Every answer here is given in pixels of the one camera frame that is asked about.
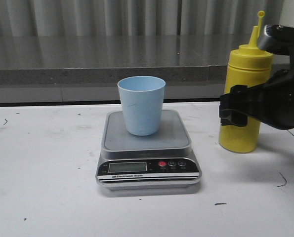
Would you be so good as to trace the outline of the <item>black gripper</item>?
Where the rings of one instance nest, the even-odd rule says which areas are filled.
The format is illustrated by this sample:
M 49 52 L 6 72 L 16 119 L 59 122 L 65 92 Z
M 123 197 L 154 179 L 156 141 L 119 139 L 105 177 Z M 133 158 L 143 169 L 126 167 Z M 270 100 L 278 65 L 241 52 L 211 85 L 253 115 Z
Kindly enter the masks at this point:
M 231 87 L 220 97 L 219 118 L 222 126 L 247 126 L 253 118 L 280 130 L 294 128 L 294 70 L 261 85 Z

